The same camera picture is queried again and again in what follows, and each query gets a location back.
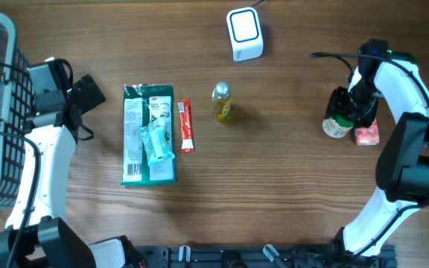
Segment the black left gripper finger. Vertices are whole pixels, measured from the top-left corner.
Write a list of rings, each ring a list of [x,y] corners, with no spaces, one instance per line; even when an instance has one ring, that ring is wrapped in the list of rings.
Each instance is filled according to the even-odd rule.
[[[80,89],[80,111],[82,115],[105,101],[106,98],[96,83],[90,83]]]
[[[90,74],[84,75],[76,82],[76,95],[82,101],[95,99],[95,81]]]

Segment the green lidded white jar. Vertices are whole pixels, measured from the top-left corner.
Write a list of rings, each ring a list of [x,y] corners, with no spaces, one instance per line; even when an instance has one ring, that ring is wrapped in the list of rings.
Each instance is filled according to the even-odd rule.
[[[347,121],[340,115],[324,119],[322,122],[323,131],[332,138],[343,138],[353,127],[354,123]]]

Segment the pink tissue box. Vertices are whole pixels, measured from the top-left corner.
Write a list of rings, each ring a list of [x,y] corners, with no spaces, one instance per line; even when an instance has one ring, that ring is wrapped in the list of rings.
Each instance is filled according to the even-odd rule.
[[[375,119],[370,127],[355,129],[355,143],[358,146],[376,145],[380,142],[378,122]]]

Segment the green glove packet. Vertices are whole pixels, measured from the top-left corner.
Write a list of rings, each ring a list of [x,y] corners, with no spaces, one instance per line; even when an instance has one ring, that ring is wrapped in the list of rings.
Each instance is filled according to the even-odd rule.
[[[169,150],[174,151],[174,87],[171,84],[124,87],[121,185],[139,187],[176,182],[174,159],[165,159],[152,167],[147,162],[147,152],[139,129],[158,118],[165,119],[164,138]]]

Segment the teal candy wrapper packet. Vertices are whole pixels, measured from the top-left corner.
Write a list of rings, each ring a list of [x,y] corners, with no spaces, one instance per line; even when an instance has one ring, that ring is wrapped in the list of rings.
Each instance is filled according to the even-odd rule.
[[[175,157],[165,137],[167,122],[166,117],[160,117],[146,126],[139,127],[139,134],[142,137],[149,167]]]

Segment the red stick packet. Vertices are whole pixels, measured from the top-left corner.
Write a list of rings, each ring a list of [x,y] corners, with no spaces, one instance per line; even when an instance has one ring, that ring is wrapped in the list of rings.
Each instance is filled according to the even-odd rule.
[[[181,126],[182,146],[183,153],[194,152],[192,122],[191,122],[191,102],[190,100],[180,100],[178,102],[179,119]]]

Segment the yellow drink bottle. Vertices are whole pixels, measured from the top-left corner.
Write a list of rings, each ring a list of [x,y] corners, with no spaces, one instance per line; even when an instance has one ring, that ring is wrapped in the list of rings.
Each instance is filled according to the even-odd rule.
[[[231,114],[231,90],[227,83],[219,82],[212,92],[214,117],[219,122],[226,122]]]

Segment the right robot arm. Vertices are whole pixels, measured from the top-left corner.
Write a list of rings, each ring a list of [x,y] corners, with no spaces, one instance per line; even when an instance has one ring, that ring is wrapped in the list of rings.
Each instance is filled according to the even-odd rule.
[[[373,125],[383,98],[395,120],[375,168],[376,189],[359,215],[336,234],[326,260],[336,265],[380,262],[381,247],[411,215],[429,206],[429,91],[412,54],[371,39],[354,55],[349,87],[333,90],[323,131],[342,138]]]

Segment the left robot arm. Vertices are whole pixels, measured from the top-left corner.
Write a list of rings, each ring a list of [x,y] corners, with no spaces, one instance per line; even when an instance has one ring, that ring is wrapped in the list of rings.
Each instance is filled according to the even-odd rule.
[[[0,81],[0,267],[135,267],[141,255],[119,236],[84,243],[66,222],[69,167],[82,115],[105,100],[78,81],[23,74]]]

